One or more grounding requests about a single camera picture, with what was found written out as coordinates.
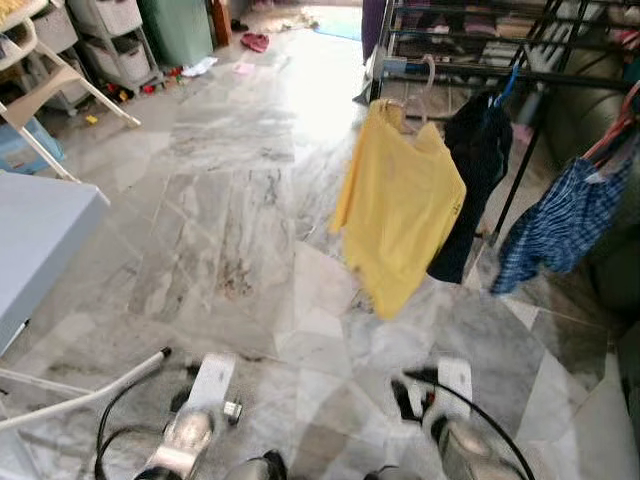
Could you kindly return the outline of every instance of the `black cable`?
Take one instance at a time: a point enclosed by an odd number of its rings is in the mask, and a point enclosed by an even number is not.
[[[111,399],[111,401],[109,401],[109,403],[107,404],[106,408],[104,409],[104,412],[102,413],[102,417],[100,418],[100,424],[98,425],[98,432],[96,434],[96,461],[95,461],[94,466],[93,466],[93,475],[95,477],[95,480],[108,480],[108,477],[107,477],[107,475],[106,475],[106,473],[104,471],[104,467],[102,465],[102,458],[103,458],[103,456],[104,456],[109,444],[113,440],[115,440],[115,438],[117,438],[117,436],[123,435],[125,433],[124,431],[119,433],[118,435],[115,435],[115,433],[114,433],[107,439],[107,441],[104,441],[104,430],[105,430],[106,425],[107,425],[107,419],[109,418],[109,414],[110,414],[111,410],[113,409],[113,407],[115,406],[115,404],[127,392],[129,392],[132,388],[134,388],[137,385],[140,385],[142,383],[145,383],[147,380],[150,380],[151,378],[159,375],[160,373],[176,371],[176,370],[178,370],[178,371],[186,370],[187,372],[192,373],[194,368],[196,368],[196,367],[194,367],[193,365],[191,365],[191,366],[189,366],[189,365],[171,365],[171,366],[161,365],[160,368],[158,368],[158,369],[156,369],[156,370],[154,370],[154,371],[152,371],[150,373],[147,373],[143,377],[140,377],[136,381],[132,382],[130,385],[127,385],[125,388],[120,390],[116,394],[116,396]],[[146,425],[139,425],[138,427],[155,431],[155,429],[153,429],[153,427],[149,427],[149,426],[146,426]],[[123,427],[122,429],[119,429],[119,430],[126,430],[127,428],[134,428],[134,427]]]
[[[104,456],[107,448],[111,445],[116,438],[128,434],[128,433],[146,433],[149,435],[162,435],[162,430],[158,428],[153,428],[148,425],[129,425],[126,427],[122,427],[113,432],[107,439],[104,441],[102,445],[101,455]]]
[[[522,452],[520,451],[518,446],[515,444],[515,442],[513,440],[511,440],[511,437],[507,434],[507,432],[505,432],[502,429],[502,427],[500,425],[498,425],[498,423],[493,418],[491,418],[489,416],[488,413],[486,413],[484,410],[482,410],[482,408],[480,408],[478,405],[476,405],[475,403],[473,403],[471,400],[467,399],[465,396],[461,395],[460,393],[456,392],[452,388],[449,388],[446,385],[442,385],[441,383],[438,383],[435,380],[430,380],[428,378],[422,378],[422,377],[418,378],[418,377],[415,376],[414,372],[412,372],[411,374],[409,374],[408,372],[405,372],[405,374],[407,374],[408,376],[410,376],[412,378],[415,378],[416,380],[420,380],[420,381],[422,381],[424,383],[429,383],[429,384],[433,385],[434,387],[442,388],[444,391],[449,392],[451,395],[453,395],[454,397],[462,400],[469,407],[471,407],[471,410],[473,410],[478,415],[480,415],[482,418],[484,418],[489,423],[489,425],[491,425],[493,427],[493,429],[496,432],[498,432],[498,434],[502,437],[502,439],[505,442],[507,442],[507,445],[509,445],[509,448],[511,448],[511,450],[515,454],[516,458],[520,462],[520,465],[522,465],[522,468],[524,469],[524,472],[527,475],[527,479],[528,480],[536,480],[534,475],[533,475],[533,471],[531,470],[531,467],[527,463],[527,460],[524,458],[524,455],[522,455]]]

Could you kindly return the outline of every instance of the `chair leg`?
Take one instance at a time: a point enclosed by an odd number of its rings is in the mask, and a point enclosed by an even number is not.
[[[129,115],[127,112],[118,107],[115,103],[109,100],[104,94],[94,87],[89,81],[84,78],[80,78],[79,81],[82,83],[82,86],[89,90],[91,94],[98,99],[100,103],[105,105],[109,110],[119,116],[122,120],[124,120],[130,128],[139,127],[141,125],[140,120]]]
[[[42,158],[44,158],[45,162],[47,162],[49,166],[53,168],[53,170],[60,177],[65,180],[71,180],[72,182],[81,183],[80,180],[67,172],[64,167],[60,165],[55,158],[53,158],[49,151],[44,148],[33,135],[31,135],[29,130],[27,130],[25,127],[22,127],[20,130],[18,130],[18,133],[29,143],[29,145],[33,147],[36,152],[38,152],[42,156]]]
[[[47,57],[49,57],[49,59],[53,61],[53,63],[55,63],[56,65],[69,66],[67,62],[65,62],[62,58],[56,55],[56,53],[53,50],[51,50],[49,47],[47,47],[44,43],[40,41],[38,41],[38,46],[36,47],[36,50],[46,55]],[[129,115],[127,112],[125,112],[120,107],[118,107],[115,103],[113,103],[111,100],[105,97],[104,94],[100,90],[98,90],[96,87],[94,87],[91,84],[91,82],[89,82],[86,78],[80,76],[78,78],[78,81],[82,83],[82,86],[86,88],[94,97],[96,97],[100,103],[104,104],[109,110],[111,110],[118,117],[124,120],[127,126],[129,126],[130,128],[135,128],[141,125],[140,120]]]

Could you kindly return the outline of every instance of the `blue mat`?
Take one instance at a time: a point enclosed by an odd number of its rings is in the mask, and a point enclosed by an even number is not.
[[[354,22],[349,20],[331,20],[322,21],[320,25],[314,28],[314,31],[322,35],[331,35],[332,37],[348,38],[360,42],[360,21]]]

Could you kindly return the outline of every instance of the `white plastic chair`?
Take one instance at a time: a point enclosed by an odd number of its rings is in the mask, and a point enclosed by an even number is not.
[[[38,85],[34,90],[12,102],[10,105],[4,105],[0,102],[0,115],[11,125],[26,141],[38,152],[42,158],[53,168],[53,170],[63,179],[79,182],[71,173],[58,163],[58,161],[49,153],[49,151],[26,129],[27,122],[33,115],[47,102],[52,96],[60,92],[62,87],[70,82],[80,82],[80,84],[103,103],[109,110],[120,117],[129,127],[137,127],[140,121],[129,115],[127,112],[118,107],[109,100],[96,87],[89,83],[82,75],[76,72],[62,58],[55,54],[53,50],[38,40],[36,30],[30,17],[38,13],[47,6],[48,0],[28,0],[27,3],[19,10],[11,13],[5,22],[0,25],[0,32],[6,32],[12,28],[22,25],[24,29],[24,38],[18,45],[9,41],[3,42],[5,50],[5,58],[0,60],[0,71],[9,68],[15,63],[22,60],[33,50],[48,57],[55,65],[55,70],[49,78]]]

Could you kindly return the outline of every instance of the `blue plaid shirt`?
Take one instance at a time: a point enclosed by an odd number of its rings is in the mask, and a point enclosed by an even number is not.
[[[540,262],[555,272],[570,272],[609,228],[637,153],[636,143],[620,170],[602,183],[586,182],[597,170],[590,161],[575,159],[509,231],[491,293],[508,293],[535,277]]]

